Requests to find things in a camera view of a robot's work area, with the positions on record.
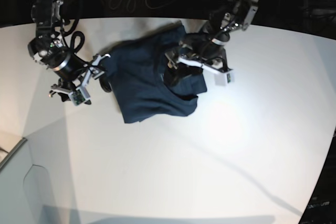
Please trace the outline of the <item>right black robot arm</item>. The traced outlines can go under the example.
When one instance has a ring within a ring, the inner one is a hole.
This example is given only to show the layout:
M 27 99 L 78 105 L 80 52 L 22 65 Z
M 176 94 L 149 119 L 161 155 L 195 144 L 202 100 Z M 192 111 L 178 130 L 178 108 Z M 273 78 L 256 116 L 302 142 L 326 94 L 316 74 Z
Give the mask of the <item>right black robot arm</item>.
M 46 66 L 58 76 L 58 82 L 50 87 L 49 96 L 58 94 L 63 102 L 73 105 L 91 104 L 87 85 L 105 74 L 101 62 L 110 54 L 96 54 L 91 61 L 77 56 L 83 47 L 85 35 L 76 30 L 78 19 L 66 31 L 66 21 L 61 15 L 63 0 L 36 0 L 31 17 L 36 25 L 35 38 L 27 46 L 34 62 Z

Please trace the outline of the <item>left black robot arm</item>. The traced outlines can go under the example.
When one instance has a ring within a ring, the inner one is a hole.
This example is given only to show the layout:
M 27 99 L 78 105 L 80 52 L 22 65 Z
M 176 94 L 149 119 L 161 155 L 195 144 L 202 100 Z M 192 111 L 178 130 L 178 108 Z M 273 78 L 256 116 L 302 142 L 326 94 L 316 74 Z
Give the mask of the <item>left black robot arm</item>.
M 199 76 L 204 71 L 219 77 L 221 85 L 233 80 L 233 70 L 228 66 L 225 45 L 230 34 L 245 31 L 253 21 L 259 0 L 220 0 L 217 10 L 196 33 L 187 33 L 177 46 L 165 53 L 167 67 L 163 77 L 170 87 L 183 79 Z

